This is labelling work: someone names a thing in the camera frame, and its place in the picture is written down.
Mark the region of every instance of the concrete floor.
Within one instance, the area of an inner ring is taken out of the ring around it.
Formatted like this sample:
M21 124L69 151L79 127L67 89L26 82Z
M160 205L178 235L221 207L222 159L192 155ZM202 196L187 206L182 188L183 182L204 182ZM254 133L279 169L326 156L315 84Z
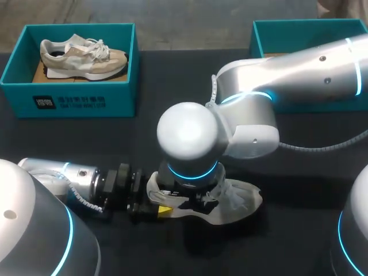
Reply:
M86 22L134 22L141 49L247 48L253 20L316 14L316 0L0 0L0 52L25 24Z

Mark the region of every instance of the shoe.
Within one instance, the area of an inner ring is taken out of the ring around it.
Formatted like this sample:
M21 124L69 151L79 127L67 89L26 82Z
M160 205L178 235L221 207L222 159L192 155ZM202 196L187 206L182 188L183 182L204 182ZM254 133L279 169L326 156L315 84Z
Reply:
M129 59L125 52L109 49L102 40L76 34L60 43L43 40L40 49L47 77L54 79L83 77L101 81L117 75Z
M200 198L185 197L180 193L160 190L158 172L147 183L147 196L153 204L172 208L165 217L197 216L210 224L234 223L253 214L261 205L260 189L234 179L225 179Z

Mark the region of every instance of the blue led ring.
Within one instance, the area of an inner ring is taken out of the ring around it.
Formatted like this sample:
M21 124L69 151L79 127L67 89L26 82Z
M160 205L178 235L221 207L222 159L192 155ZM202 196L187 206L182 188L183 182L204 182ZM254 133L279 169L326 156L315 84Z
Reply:
M215 162L215 164L213 165L213 167L212 167L208 172L206 172L205 174L199 175L199 176L197 176L197 177L185 177L185 176L180 175L180 174L178 174L177 172L175 172L175 171L170 167L170 165L169 165L169 164L167 165L167 167L168 167L168 168L170 169L170 171L171 171L173 174L175 174L177 177L180 177L180 178L183 178L183 179L186 179L186 180L196 180L196 179L200 179L200 178L203 178L203 177L205 177L205 176L209 175L209 174L214 170L214 168L216 168L217 163L218 163L218 161L216 161L216 162Z
M68 255L69 255L69 251L71 248L71 243L73 241L73 234L74 234L74 230L73 230L73 219L71 218L70 212L68 210L68 207L65 206L65 209L67 209L67 213L68 213L68 217L69 217L69 239L68 239L68 243L67 243L67 247L65 249L64 255L62 257L62 259L60 260L58 266L56 267L55 271L51 274L51 276L57 276L57 274L60 272L60 270L62 269Z
M230 96L230 97L226 98L225 100L223 100L221 103L224 104L224 103L226 103L226 102L228 102L232 99L237 99L237 98L240 98L240 97L246 97L248 95L264 96L264 97L267 97L268 99L270 99L272 101L272 97L270 95L268 95L267 93L265 93L265 92L250 91L250 92L242 92L242 93Z
M353 53L353 44L351 42L350 39L345 39L348 46L349 46L349 50L352 54L353 60L354 60L354 66L355 66L355 71L356 71L356 93L355 95L358 96L360 95L360 93L362 92L362 73L361 73L361 67L359 65L359 59L356 57L355 53Z
M341 217L343 215L343 212L341 212L340 217L339 217L339 224L338 224L338 234L339 234L339 241L340 241L340 245L341 248L345 254L346 259L349 261L349 263L352 265L352 267L359 273L360 276L365 276L357 267L356 265L354 265L354 263L352 262L352 260L349 258L349 255L347 255L346 250L344 248L343 242L341 240L341 234L340 234L340 225L341 225Z

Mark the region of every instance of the white robotic arm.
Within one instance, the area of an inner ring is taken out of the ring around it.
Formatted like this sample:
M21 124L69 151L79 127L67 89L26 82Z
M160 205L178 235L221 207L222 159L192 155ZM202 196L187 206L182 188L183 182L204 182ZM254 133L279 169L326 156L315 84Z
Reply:
M358 97L368 86L368 34L264 59L238 60L213 76L206 107L179 103L157 135L173 172L206 174L221 155L257 158L279 146L273 105Z

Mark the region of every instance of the cardboard box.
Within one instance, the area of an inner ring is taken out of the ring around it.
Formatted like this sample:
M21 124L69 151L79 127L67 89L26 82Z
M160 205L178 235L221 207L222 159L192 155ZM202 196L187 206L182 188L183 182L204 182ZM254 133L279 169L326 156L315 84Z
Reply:
M68 40L74 33L103 39L129 54L128 72L112 81L49 80L40 67L40 43ZM63 24L24 27L0 85L18 118L133 117L139 70L134 24Z
M252 58L266 58L301 51L347 37L368 33L357 19L261 20L253 22ZM368 110L368 91L347 101L305 105L275 105L281 113Z

